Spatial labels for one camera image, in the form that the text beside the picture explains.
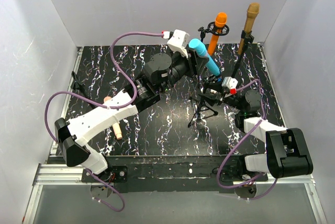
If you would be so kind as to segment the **black small tripod stand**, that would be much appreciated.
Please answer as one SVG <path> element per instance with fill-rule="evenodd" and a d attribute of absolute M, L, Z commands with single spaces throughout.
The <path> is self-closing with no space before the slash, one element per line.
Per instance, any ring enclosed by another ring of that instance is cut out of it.
<path fill-rule="evenodd" d="M 215 77 L 214 75 L 211 75 L 211 76 L 209 76 L 209 77 L 207 77 L 207 78 L 204 79 L 204 83 L 205 83 L 206 81 L 214 81 L 214 82 L 216 82 L 216 81 L 221 81 L 221 78 L 220 78 L 220 77 Z M 197 94 L 198 94 L 198 93 L 210 94 L 211 92 L 210 92 L 210 91 L 207 91 L 206 93 L 204 93 L 204 84 L 203 84 L 203 85 L 202 85 L 202 88 L 199 89 L 199 91 L 197 92 Z M 187 126 L 188 128 L 191 127 L 192 122 L 193 122 L 193 119 L 195 119 L 195 118 L 199 119 L 199 118 L 200 118 L 201 112 L 210 110 L 210 111 L 213 112 L 213 116 L 217 116 L 217 115 L 218 115 L 218 112 L 215 111 L 214 109 L 212 109 L 212 107 L 209 106 L 209 105 L 201 107 L 201 106 L 199 105 L 200 98 L 197 99 L 197 98 L 190 97 L 189 100 L 191 101 L 191 103 L 192 103 L 192 102 L 195 102 L 195 103 L 196 103 L 196 110 L 195 110 L 195 112 L 194 112 L 194 115 L 193 115 L 192 119 L 191 119 L 190 122 L 188 123 L 188 126 Z"/>

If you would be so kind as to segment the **blue toy microphone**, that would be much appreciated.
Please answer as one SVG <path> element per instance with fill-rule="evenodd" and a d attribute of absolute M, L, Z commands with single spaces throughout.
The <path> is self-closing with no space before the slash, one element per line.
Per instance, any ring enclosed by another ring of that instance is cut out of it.
<path fill-rule="evenodd" d="M 207 52 L 206 46 L 199 39 L 192 39 L 188 46 L 195 50 L 200 58 L 205 59 L 205 66 L 212 75 L 219 76 L 221 74 L 219 67 Z"/>

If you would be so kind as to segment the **black tripod shock-mount stand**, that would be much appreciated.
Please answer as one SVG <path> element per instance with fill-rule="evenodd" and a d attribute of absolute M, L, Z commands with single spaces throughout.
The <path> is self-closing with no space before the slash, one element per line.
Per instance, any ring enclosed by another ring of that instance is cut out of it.
<path fill-rule="evenodd" d="M 220 36 L 226 36 L 229 33 L 230 28 L 229 28 L 228 25 L 223 25 L 222 27 L 217 27 L 215 25 L 215 22 L 212 21 L 207 25 L 207 28 L 200 27 L 198 29 L 198 31 L 200 32 L 201 42 L 204 42 L 204 39 L 205 39 L 205 37 L 208 33 L 210 33 L 214 36 L 219 36 L 219 37 Z"/>

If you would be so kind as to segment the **orange toy microphone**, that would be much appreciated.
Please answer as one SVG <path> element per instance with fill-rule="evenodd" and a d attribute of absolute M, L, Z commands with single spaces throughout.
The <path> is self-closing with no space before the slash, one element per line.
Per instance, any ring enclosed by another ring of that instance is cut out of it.
<path fill-rule="evenodd" d="M 212 54 L 215 51 L 218 39 L 219 39 L 219 34 L 222 33 L 222 30 L 224 29 L 225 25 L 227 22 L 227 14 L 226 13 L 218 13 L 217 17 L 215 18 L 214 21 L 214 26 L 213 26 L 213 35 L 211 37 L 209 46 L 208 46 L 208 54 L 212 56 Z"/>

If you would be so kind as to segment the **black round-base clamp stand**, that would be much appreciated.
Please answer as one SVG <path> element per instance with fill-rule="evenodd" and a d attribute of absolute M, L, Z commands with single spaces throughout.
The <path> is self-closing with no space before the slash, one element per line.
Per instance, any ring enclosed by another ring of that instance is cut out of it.
<path fill-rule="evenodd" d="M 243 56 L 246 50 L 248 49 L 248 46 L 252 44 L 253 41 L 254 41 L 254 36 L 252 35 L 252 31 L 246 32 L 245 30 L 243 30 L 241 33 L 241 40 L 240 40 L 239 49 L 238 49 L 238 60 L 234 66 L 234 69 L 231 75 L 232 78 L 235 78 L 235 75 L 237 74 L 240 68 Z"/>

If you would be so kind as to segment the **gold toy microphone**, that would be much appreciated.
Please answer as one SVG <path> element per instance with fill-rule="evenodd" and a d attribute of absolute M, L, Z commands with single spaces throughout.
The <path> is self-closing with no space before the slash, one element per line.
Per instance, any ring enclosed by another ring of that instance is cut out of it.
<path fill-rule="evenodd" d="M 245 24 L 244 24 L 244 29 L 241 33 L 241 39 L 240 39 L 240 43 L 239 43 L 239 49 L 238 49 L 238 55 L 242 54 L 242 49 L 244 46 L 244 41 L 245 41 L 245 36 L 250 34 L 250 32 L 252 31 L 252 27 L 254 24 L 254 21 L 257 17 L 257 15 L 260 12 L 260 4 L 259 3 L 251 3 L 247 9 L 247 18 L 245 20 Z"/>

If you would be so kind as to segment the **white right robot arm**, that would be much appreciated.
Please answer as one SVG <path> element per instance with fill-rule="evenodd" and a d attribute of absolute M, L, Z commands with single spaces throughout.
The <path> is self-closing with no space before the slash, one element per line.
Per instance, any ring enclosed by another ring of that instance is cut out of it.
<path fill-rule="evenodd" d="M 309 175 L 314 166 L 302 130 L 285 128 L 265 120 L 261 93 L 255 89 L 238 95 L 237 80 L 227 78 L 206 81 L 201 100 L 213 106 L 225 103 L 238 110 L 235 125 L 247 135 L 265 144 L 265 153 L 246 154 L 240 158 L 239 170 L 269 173 L 274 178 Z"/>

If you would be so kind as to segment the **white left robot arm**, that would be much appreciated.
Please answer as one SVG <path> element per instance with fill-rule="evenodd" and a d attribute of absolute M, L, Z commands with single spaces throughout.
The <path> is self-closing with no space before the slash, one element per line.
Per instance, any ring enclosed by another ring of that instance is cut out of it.
<path fill-rule="evenodd" d="M 110 100 L 73 119 L 55 121 L 55 137 L 68 167 L 81 165 L 98 175 L 108 169 L 104 156 L 91 148 L 89 141 L 121 120 L 136 115 L 160 100 L 184 76 L 199 75 L 209 61 L 207 55 L 189 49 L 188 57 L 179 52 L 157 53 L 144 65 L 134 81 Z"/>

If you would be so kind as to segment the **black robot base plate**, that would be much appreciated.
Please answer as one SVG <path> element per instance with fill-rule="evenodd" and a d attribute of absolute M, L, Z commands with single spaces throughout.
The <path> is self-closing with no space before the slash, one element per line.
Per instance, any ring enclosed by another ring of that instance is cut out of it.
<path fill-rule="evenodd" d="M 233 193 L 233 189 L 223 189 L 216 181 L 217 170 L 224 158 L 223 155 L 107 156 L 108 168 L 98 178 L 120 193 Z"/>

